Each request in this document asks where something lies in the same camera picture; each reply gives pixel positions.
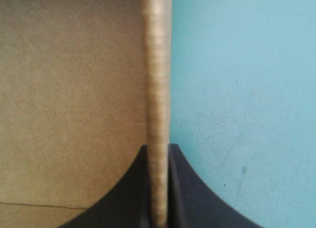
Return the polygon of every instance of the crease line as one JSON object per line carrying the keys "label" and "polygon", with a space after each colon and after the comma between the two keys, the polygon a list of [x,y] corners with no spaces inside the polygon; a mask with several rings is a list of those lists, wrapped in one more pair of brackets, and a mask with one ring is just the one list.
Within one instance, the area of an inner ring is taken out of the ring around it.
{"label": "crease line", "polygon": [[87,210],[86,207],[75,207],[75,206],[61,206],[61,205],[45,205],[45,204],[31,204],[31,203],[19,203],[19,202],[3,202],[0,201],[0,204],[7,205],[19,205],[19,206],[32,206],[32,207],[54,207],[54,208],[71,208],[78,210]]}

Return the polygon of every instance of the scuff mark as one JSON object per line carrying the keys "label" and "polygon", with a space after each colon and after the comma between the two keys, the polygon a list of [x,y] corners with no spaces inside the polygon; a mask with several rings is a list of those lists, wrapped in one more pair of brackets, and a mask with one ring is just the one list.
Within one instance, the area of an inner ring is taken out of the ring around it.
{"label": "scuff mark", "polygon": [[236,192],[236,198],[235,198],[235,203],[237,203],[238,199],[239,199],[239,196],[240,196],[240,192],[241,192],[241,189],[242,189],[242,185],[243,185],[243,181],[245,179],[245,175],[247,173],[247,166],[243,166],[242,167],[242,171],[241,171],[241,178],[239,180],[239,184],[238,184],[238,188],[237,188],[237,192]]}
{"label": "scuff mark", "polygon": [[240,132],[240,133],[238,134],[238,136],[235,138],[235,140],[234,140],[232,146],[231,146],[231,147],[228,149],[228,151],[226,152],[226,155],[225,155],[225,157],[224,157],[224,160],[223,160],[223,162],[222,162],[222,164],[221,164],[221,168],[224,167],[224,165],[225,165],[225,163],[226,163],[228,157],[229,157],[230,154],[232,153],[233,149],[235,148],[235,145],[238,143],[238,141],[240,140],[241,136],[242,136],[242,132]]}

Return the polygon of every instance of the beige strip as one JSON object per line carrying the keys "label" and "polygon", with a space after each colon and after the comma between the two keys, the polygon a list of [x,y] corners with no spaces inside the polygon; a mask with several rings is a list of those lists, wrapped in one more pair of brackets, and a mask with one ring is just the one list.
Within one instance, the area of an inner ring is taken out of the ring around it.
{"label": "beige strip", "polygon": [[143,0],[151,213],[157,228],[167,227],[171,1]]}

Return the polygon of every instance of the light blue surface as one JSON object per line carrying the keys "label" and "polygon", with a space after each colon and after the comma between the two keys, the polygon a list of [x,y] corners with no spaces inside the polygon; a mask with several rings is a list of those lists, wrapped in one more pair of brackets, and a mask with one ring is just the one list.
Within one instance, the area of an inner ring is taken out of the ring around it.
{"label": "light blue surface", "polygon": [[316,0],[173,0],[171,141],[267,228],[316,227]]}

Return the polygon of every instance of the cardboard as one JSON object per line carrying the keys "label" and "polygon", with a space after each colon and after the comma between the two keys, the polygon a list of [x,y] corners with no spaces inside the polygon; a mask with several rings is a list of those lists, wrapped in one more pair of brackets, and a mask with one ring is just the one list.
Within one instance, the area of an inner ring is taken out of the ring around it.
{"label": "cardboard", "polygon": [[81,209],[0,204],[1,228],[55,228]]}
{"label": "cardboard", "polygon": [[146,143],[141,32],[140,0],[0,0],[0,203],[87,208],[121,178]]}

